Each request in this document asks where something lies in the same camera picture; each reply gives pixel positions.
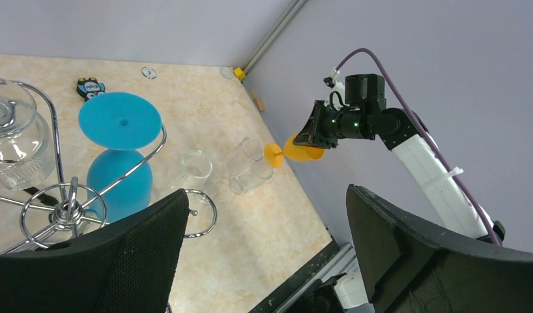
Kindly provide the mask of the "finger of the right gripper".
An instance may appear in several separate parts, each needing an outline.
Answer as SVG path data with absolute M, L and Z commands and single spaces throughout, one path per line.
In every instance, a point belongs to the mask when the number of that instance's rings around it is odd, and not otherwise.
M 292 143 L 297 146 L 316 146 L 315 144 L 316 122 L 314 116 L 310 116 L 303 129 L 299 131 Z

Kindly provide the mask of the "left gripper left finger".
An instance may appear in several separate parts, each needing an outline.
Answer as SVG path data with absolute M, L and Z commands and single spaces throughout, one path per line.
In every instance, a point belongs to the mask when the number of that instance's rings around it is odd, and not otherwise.
M 165 312 L 188 217 L 178 190 L 80 237 L 0 255 L 0 312 Z

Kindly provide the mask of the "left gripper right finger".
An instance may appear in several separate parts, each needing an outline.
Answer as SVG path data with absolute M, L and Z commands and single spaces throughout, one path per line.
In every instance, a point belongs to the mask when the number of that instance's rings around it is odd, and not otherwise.
M 350 185 L 346 208 L 376 312 L 533 312 L 533 253 L 466 237 Z

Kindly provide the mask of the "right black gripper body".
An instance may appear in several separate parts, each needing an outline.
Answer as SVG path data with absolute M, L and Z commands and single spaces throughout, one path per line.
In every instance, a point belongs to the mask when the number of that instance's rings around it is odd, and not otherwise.
M 316 100 L 307 122 L 307 144 L 310 147 L 332 149 L 337 147 L 342 138 L 339 124 L 348 106 L 334 109 L 325 106 L 323 100 Z

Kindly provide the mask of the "yellow wine glass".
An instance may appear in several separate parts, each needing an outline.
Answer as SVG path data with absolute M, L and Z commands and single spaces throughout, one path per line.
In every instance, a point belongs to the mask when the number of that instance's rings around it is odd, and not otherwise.
M 288 158 L 294 162 L 311 162 L 320 160 L 324 156 L 324 149 L 295 145 L 293 140 L 297 133 L 293 134 L 281 148 L 277 143 L 270 143 L 264 146 L 263 156 L 271 168 L 279 168 L 283 161 Z

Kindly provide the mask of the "clear patterned short glass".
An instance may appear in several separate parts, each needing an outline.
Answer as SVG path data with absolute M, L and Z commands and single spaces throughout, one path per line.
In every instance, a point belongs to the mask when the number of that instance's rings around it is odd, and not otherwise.
M 273 168 L 264 158 L 254 162 L 247 172 L 231 178 L 229 187 L 235 194 L 243 195 L 268 181 L 273 173 Z

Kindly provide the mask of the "clear smooth wine glass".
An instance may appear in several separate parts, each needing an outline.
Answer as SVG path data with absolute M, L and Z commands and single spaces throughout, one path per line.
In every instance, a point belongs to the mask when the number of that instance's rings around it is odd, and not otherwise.
M 209 155 L 202 150 L 191 150 L 183 154 L 175 162 L 171 170 L 171 188 L 204 191 L 205 183 L 213 170 Z

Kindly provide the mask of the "clear wine glass front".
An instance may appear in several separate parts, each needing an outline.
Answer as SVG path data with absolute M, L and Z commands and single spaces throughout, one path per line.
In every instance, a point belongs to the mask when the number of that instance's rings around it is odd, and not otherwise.
M 227 156 L 222 171 L 224 179 L 231 179 L 249 170 L 250 166 L 263 158 L 261 144 L 252 138 L 244 138 Z

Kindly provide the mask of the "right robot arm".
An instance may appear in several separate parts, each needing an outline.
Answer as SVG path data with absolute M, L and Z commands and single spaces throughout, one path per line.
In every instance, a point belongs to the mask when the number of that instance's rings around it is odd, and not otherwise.
M 472 200 L 454 178 L 460 168 L 448 170 L 429 146 L 430 135 L 423 123 L 414 124 L 401 108 L 387 108 L 385 80 L 377 74 L 347 76 L 343 83 L 331 77 L 327 99 L 316 100 L 304 128 L 292 139 L 294 146 L 334 149 L 339 140 L 380 138 L 407 169 L 445 228 L 470 238 L 504 240 L 498 221 L 482 221 Z

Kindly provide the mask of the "chrome wine glass rack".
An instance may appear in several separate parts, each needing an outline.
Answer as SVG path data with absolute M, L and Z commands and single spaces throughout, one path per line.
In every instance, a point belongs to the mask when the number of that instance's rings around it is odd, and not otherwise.
M 166 145 L 167 129 L 162 122 L 158 137 L 147 146 L 139 149 L 144 156 L 133 168 L 92 198 L 87 193 L 91 188 L 87 182 L 81 183 L 78 177 L 67 179 L 62 160 L 59 118 L 51 98 L 42 90 L 26 82 L 8 80 L 25 88 L 35 99 L 37 110 L 46 120 L 53 143 L 55 167 L 42 183 L 24 190 L 0 190 L 0 201 L 20 207 L 19 225 L 24 239 L 9 248 L 9 252 L 19 252 L 28 248 L 49 248 L 49 238 L 58 232 L 69 231 L 73 237 L 81 235 L 88 224 L 103 228 L 108 224 L 105 218 L 98 218 L 88 210 L 90 204 L 118 185 L 129 174 L 151 161 Z

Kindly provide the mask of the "blue wine glass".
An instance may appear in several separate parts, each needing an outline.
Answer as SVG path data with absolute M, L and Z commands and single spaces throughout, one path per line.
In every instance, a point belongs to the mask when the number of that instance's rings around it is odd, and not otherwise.
M 100 192 L 133 168 L 144 156 L 139 149 L 159 135 L 162 120 L 146 99 L 124 92 L 111 92 L 89 99 L 81 108 L 78 122 L 83 134 L 103 147 L 90 165 L 87 186 Z M 118 185 L 107 191 L 88 210 L 113 223 L 146 208 L 151 201 L 153 175 L 143 164 Z

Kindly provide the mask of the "wooden block at edge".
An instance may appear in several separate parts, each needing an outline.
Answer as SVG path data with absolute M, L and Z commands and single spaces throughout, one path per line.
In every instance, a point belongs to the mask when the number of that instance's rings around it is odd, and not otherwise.
M 258 97 L 255 93 L 250 92 L 250 98 L 252 99 L 253 103 L 255 104 L 255 107 L 259 112 L 265 111 L 265 103 L 263 102 L 263 99 L 261 97 Z

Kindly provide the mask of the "yellow corner clamp right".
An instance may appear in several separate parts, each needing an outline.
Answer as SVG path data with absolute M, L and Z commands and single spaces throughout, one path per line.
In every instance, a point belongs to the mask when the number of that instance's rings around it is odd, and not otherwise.
M 246 78 L 246 73 L 245 71 L 240 68 L 240 67 L 237 67 L 233 70 L 233 74 L 235 75 L 236 78 L 238 78 L 240 81 L 244 80 Z

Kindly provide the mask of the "clear patterned glass at back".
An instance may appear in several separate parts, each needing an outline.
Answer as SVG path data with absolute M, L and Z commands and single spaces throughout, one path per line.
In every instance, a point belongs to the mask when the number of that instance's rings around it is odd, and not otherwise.
M 0 78 L 0 190 L 24 190 L 53 172 L 50 128 L 34 97 Z

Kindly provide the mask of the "small round metal disc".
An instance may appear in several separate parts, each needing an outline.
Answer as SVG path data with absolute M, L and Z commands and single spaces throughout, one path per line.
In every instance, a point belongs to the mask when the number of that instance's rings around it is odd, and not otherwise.
M 143 67 L 141 69 L 142 75 L 149 80 L 154 80 L 157 77 L 157 71 L 151 67 Z

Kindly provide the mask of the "small black blue toy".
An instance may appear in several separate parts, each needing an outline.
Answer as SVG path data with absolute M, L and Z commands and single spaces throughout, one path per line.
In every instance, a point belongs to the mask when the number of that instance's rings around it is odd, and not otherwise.
M 76 84 L 76 92 L 84 101 L 88 101 L 95 96 L 104 94 L 106 86 L 95 77 L 79 78 Z

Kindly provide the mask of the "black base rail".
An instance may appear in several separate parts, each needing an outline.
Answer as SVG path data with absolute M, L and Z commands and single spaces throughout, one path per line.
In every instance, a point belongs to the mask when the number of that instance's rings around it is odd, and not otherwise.
M 284 312 L 318 281 L 326 282 L 333 276 L 357 269 L 358 262 L 352 244 L 339 246 L 332 241 L 250 311 Z

